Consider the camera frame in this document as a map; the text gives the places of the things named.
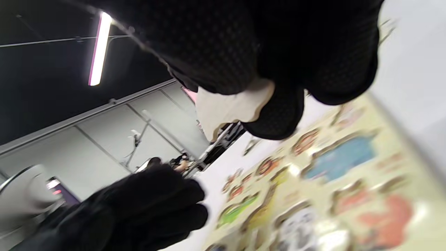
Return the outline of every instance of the cartoon sticker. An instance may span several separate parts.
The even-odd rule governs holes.
[[[257,200],[258,197],[259,193],[257,192],[251,196],[245,197],[240,203],[232,204],[225,208],[220,214],[217,228],[233,223],[246,208]]]
[[[306,202],[281,215],[276,221],[276,227],[279,229],[277,250],[316,251],[315,221],[316,211]]]
[[[280,158],[267,158],[265,159],[257,168],[256,175],[257,176],[265,176],[269,173],[271,173],[273,170],[275,170],[277,167],[279,167],[280,161],[283,159],[283,157]]]
[[[412,205],[402,194],[389,192],[402,182],[404,179],[398,177],[375,193],[358,181],[335,192],[334,215],[345,218],[354,229],[366,229],[355,233],[360,250],[393,249],[406,239],[405,230],[413,216]]]
[[[305,152],[306,150],[310,149],[310,147],[312,147],[314,142],[316,141],[318,134],[319,134],[319,128],[316,128],[302,135],[298,139],[298,141],[293,145],[293,147],[291,147],[291,152],[295,156],[298,156],[303,152]]]
[[[352,102],[343,104],[330,126],[336,126],[338,131],[343,130],[354,124],[364,114],[364,110],[364,108],[355,109]]]
[[[223,186],[222,193],[227,193],[231,187],[232,182],[242,174],[242,169],[238,169],[233,175],[228,176],[225,185]]]
[[[377,132],[354,133],[313,154],[311,164],[302,171],[305,179],[324,176],[327,181],[339,179],[347,172],[376,156],[372,140]]]

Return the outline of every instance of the black ceiling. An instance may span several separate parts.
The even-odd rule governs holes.
[[[0,1],[0,145],[171,79],[129,38],[109,43],[101,83],[88,86],[98,18],[58,0]],[[123,35],[112,27],[110,35]]]

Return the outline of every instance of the sticker sheet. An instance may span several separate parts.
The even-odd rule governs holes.
[[[222,188],[206,251],[444,250],[446,200],[367,95],[334,107]]]

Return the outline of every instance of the ceiling light tube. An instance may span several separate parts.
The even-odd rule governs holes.
[[[112,18],[105,12],[101,13],[98,32],[96,35],[95,51],[91,62],[90,78],[88,85],[98,85],[101,81],[102,68],[104,66],[105,52],[107,50],[108,33],[110,32]]]

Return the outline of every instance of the hand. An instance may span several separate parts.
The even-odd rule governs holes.
[[[52,213],[12,251],[154,251],[207,220],[204,192],[168,165],[132,174],[84,202]]]

